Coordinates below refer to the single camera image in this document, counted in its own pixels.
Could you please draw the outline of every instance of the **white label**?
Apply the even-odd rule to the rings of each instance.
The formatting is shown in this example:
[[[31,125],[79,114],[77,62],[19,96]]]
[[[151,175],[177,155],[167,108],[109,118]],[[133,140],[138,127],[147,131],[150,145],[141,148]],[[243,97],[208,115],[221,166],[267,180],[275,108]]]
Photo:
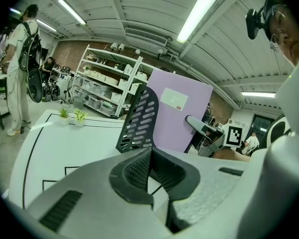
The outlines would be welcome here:
[[[186,104],[187,98],[187,95],[169,88],[165,88],[162,96],[160,97],[160,101],[179,111],[182,111]]]

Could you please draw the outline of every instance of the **backpack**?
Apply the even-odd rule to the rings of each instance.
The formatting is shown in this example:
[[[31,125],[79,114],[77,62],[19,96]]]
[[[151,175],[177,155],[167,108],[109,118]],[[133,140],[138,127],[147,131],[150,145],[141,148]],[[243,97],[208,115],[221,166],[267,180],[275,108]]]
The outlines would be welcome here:
[[[20,69],[26,71],[28,74],[30,74],[33,71],[36,71],[39,69],[39,64],[36,61],[37,53],[40,53],[41,58],[41,52],[42,47],[39,39],[39,27],[37,28],[36,32],[34,34],[31,34],[29,25],[27,22],[21,23],[28,34],[28,38],[25,40],[20,58],[19,58],[19,66]]]

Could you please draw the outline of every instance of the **metal shelving unit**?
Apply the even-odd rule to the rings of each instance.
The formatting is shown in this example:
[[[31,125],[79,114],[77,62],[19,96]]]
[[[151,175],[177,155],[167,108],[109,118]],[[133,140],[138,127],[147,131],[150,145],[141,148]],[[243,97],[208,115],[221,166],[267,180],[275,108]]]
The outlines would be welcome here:
[[[85,59],[85,57],[87,56],[88,53],[93,53],[95,54],[97,57],[99,58],[103,58],[103,59],[107,59],[107,60],[110,60],[112,62],[115,62],[115,63],[120,63],[120,64],[124,64],[124,65],[131,65],[132,66],[132,72],[130,74],[126,74],[124,73],[123,71],[119,70],[119,69],[116,69],[114,67],[111,67],[111,66],[108,66],[108,65],[104,65],[104,64],[101,64],[101,63],[97,63],[97,62],[94,62],[94,61],[90,61],[90,60],[87,60]],[[124,55],[121,55],[121,54],[117,54],[117,53],[114,53],[114,52],[110,52],[110,51],[106,51],[106,50],[99,50],[99,49],[93,49],[93,48],[90,48],[90,45],[87,46],[85,52],[83,53],[82,55],[82,58],[81,58],[81,61],[77,67],[77,70],[76,70],[76,73],[75,73],[75,76],[79,76],[83,79],[88,79],[90,81],[94,81],[94,82],[99,82],[99,83],[103,83],[105,85],[108,85],[108,86],[111,86],[113,87],[114,89],[117,89],[117,90],[120,90],[122,91],[122,97],[120,99],[120,101],[117,103],[117,102],[114,102],[113,100],[111,100],[110,98],[107,98],[105,96],[102,96],[102,95],[99,95],[91,90],[87,90],[83,87],[79,87],[81,88],[81,90],[83,91],[86,91],[96,97],[98,97],[99,99],[102,99],[102,100],[105,100],[109,103],[112,103],[114,105],[117,105],[117,109],[115,111],[115,116],[116,117],[120,117],[121,115],[121,110],[123,108],[123,105],[125,103],[128,103],[130,102],[132,96],[134,96],[134,94],[130,91],[130,88],[131,88],[131,85],[134,81],[136,82],[141,82],[142,84],[147,84],[148,81],[146,80],[143,80],[143,79],[139,79],[136,77],[136,73],[137,71],[139,70],[140,68],[140,65],[142,65],[142,68],[143,70],[145,69],[146,72],[152,72],[154,69],[155,70],[159,70],[158,68],[154,67],[154,66],[151,66],[151,65],[148,65],[146,63],[143,63],[142,62],[143,60],[143,57],[139,56],[138,59],[134,59],[134,58],[130,58],[130,57],[127,57],[127,56],[124,56]],[[81,69],[81,65],[82,64],[85,64],[85,63],[88,63],[90,64],[91,66],[93,67],[96,67],[98,68],[97,70],[104,70],[104,71],[107,71],[107,72],[111,72],[111,73],[114,73],[114,74],[117,74],[119,75],[120,77],[124,77],[124,80],[127,81],[127,84],[126,84],[126,87],[125,88],[121,88],[119,87],[118,85],[114,85],[112,83],[109,83],[107,81],[103,81],[103,80],[100,80],[96,77],[93,77],[91,75],[87,75],[85,73],[83,73],[82,71],[80,71]],[[95,109],[94,107],[88,105],[88,103],[86,102],[84,104],[85,106],[99,112],[99,113],[102,113],[106,116],[110,116],[109,114],[99,110],[99,109]]]

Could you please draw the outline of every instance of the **brick wall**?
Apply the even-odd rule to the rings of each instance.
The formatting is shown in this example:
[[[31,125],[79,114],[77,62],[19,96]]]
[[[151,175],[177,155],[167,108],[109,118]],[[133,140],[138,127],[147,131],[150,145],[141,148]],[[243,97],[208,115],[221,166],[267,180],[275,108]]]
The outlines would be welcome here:
[[[107,43],[104,42],[87,42],[87,41],[59,41],[56,46],[53,58],[56,63],[61,66],[68,66],[72,71],[76,71],[82,55],[87,47],[90,45],[91,48],[104,49]],[[133,57],[135,56],[134,50],[125,48],[122,55]],[[143,61],[157,68],[166,67],[170,71],[176,71],[178,74],[193,78],[192,76],[181,71],[179,68],[170,65],[169,63],[157,60],[147,54],[141,54]],[[225,102],[217,93],[213,92],[210,98],[210,106],[215,116],[216,122],[225,124],[231,117],[233,108]]]

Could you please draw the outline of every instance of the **eyeglasses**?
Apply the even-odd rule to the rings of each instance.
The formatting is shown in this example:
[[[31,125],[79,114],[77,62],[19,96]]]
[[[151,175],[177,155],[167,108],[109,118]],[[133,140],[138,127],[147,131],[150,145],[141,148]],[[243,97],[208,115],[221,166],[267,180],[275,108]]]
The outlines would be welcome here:
[[[270,39],[270,47],[277,53],[282,51],[282,34],[286,34],[286,14],[283,13],[287,6],[285,4],[277,4],[272,7],[272,18],[270,25],[274,26],[274,33]]]

